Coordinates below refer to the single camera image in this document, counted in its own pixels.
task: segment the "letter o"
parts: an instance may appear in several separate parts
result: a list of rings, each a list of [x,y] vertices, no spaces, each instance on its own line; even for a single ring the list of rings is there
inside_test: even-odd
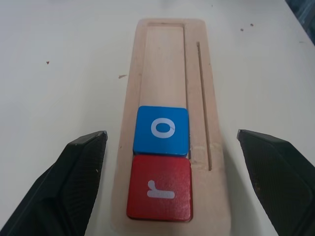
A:
[[[158,124],[168,124],[169,125],[169,131],[167,132],[159,132],[157,130]],[[173,136],[175,133],[175,124],[173,121],[171,121],[168,118],[157,118],[155,119],[151,124],[151,132],[154,136],[160,139],[167,139]]]

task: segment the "wood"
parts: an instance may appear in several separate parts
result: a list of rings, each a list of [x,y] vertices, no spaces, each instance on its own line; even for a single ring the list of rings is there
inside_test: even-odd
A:
[[[186,107],[189,112],[193,219],[138,221],[126,215],[132,145],[139,105]],[[138,23],[111,203],[120,235],[228,236],[231,217],[206,27],[200,20]]]

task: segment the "wooden tray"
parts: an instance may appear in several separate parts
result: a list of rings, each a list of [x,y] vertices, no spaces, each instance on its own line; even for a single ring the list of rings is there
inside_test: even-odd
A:
[[[140,221],[126,215],[138,107],[184,107],[189,112],[193,219]],[[144,19],[138,23],[111,202],[120,235],[227,236],[230,233],[225,170],[205,23]]]

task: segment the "blue tile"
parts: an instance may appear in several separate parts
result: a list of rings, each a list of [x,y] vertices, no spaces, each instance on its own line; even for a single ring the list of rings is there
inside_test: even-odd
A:
[[[185,108],[141,106],[134,134],[135,154],[186,156],[189,120]]]

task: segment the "white table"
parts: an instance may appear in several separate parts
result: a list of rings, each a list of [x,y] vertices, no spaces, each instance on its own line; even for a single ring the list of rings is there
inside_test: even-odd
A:
[[[118,77],[128,74],[145,17],[206,22],[232,235],[277,235],[236,135],[244,128],[288,140],[315,164],[315,47],[284,0],[1,1],[0,227],[68,142],[107,130],[86,235],[115,235],[110,197],[127,85]]]

